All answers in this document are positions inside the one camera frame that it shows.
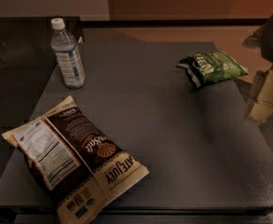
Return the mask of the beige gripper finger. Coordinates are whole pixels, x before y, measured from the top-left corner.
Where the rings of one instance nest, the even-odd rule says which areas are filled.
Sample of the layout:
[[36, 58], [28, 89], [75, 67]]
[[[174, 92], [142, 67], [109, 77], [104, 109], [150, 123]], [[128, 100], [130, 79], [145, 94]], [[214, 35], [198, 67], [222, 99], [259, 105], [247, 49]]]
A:
[[273, 65], [267, 71], [257, 71], [248, 100], [247, 117], [265, 121], [273, 114]]
[[264, 27], [261, 26], [255, 30], [251, 35], [244, 39], [243, 45], [246, 47], [260, 47], [262, 43], [262, 37], [264, 33]]

